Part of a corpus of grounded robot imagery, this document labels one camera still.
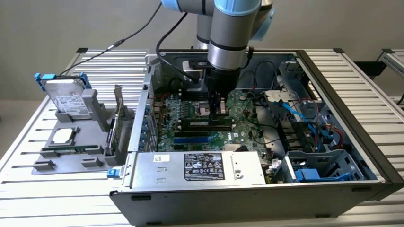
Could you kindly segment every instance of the wall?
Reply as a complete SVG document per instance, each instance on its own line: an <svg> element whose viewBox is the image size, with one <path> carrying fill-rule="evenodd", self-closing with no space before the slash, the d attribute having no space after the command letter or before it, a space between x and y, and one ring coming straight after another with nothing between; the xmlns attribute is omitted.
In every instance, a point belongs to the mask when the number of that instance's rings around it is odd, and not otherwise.
<svg viewBox="0 0 404 227"><path fill-rule="evenodd" d="M148 19L158 0L0 0L0 99L38 100L36 72L60 72L78 47L105 48ZM340 47L354 60L373 60L380 48L404 48L404 0L274 0L270 31L258 48ZM180 14L161 9L149 27L121 48L153 48ZM162 44L188 48L193 15ZM404 82L378 79L390 95Z"/></svg>

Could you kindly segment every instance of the motherboard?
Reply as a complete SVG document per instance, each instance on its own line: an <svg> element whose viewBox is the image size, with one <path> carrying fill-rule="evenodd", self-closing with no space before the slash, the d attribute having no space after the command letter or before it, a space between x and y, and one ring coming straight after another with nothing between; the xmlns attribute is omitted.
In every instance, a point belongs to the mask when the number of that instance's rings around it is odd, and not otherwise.
<svg viewBox="0 0 404 227"><path fill-rule="evenodd" d="M256 121L257 117L253 108L248 92L233 91L228 95L222 109L224 116L220 117L222 124L217 130L205 131L202 128L206 127L209 114L206 101L184 101L180 94L157 96L154 101L157 151L242 149L242 151L257 151L264 156L265 144L260 127L249 122Z"/></svg>

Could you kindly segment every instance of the robotic arm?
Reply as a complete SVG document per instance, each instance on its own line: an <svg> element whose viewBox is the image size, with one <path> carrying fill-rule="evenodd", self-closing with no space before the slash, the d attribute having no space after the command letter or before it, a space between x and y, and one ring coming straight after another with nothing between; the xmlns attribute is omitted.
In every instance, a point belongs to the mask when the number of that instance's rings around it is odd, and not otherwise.
<svg viewBox="0 0 404 227"><path fill-rule="evenodd" d="M197 14L197 40L208 45L205 84L210 113L237 86L245 49L261 40L272 20L272 0L161 0L180 12Z"/></svg>

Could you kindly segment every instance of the green circuit board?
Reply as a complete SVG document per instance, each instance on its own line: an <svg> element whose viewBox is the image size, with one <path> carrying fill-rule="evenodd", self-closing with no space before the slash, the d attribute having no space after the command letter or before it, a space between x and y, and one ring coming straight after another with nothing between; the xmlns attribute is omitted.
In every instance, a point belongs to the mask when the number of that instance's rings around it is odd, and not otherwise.
<svg viewBox="0 0 404 227"><path fill-rule="evenodd" d="M257 151L258 154L265 153L265 145L262 138L253 139L249 138L249 131L253 136L258 132L258 126L250 124L245 116L242 116L242 110L246 106L246 110L252 112L250 102L241 101L240 96L246 97L246 93L241 91L233 91L228 95L226 107L229 115L225 118L230 118L234 121L234 127L230 131L212 131L209 132L209 139L206 143L174 143L174 133L180 132L177 128L178 119L192 118L192 119L206 119L208 117L200 116L196 111L197 104L201 101L181 101L177 95L168 95L162 99L157 100L157 105L160 105L158 112L154 114L158 122L158 152L172 152L172 151L206 151L206 150L225 150L225 145L237 144L246 146L249 151Z"/></svg>

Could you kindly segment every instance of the hard disk label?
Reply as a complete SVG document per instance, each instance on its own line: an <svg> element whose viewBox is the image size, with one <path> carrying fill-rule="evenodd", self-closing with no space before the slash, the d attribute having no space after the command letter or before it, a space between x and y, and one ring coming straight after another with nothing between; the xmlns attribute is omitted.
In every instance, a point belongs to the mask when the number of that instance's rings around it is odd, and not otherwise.
<svg viewBox="0 0 404 227"><path fill-rule="evenodd" d="M186 181L225 179L221 153L185 154L184 178Z"/></svg>
<svg viewBox="0 0 404 227"><path fill-rule="evenodd" d="M68 115L76 116L88 114L88 109L81 96L57 96L56 99Z"/></svg>

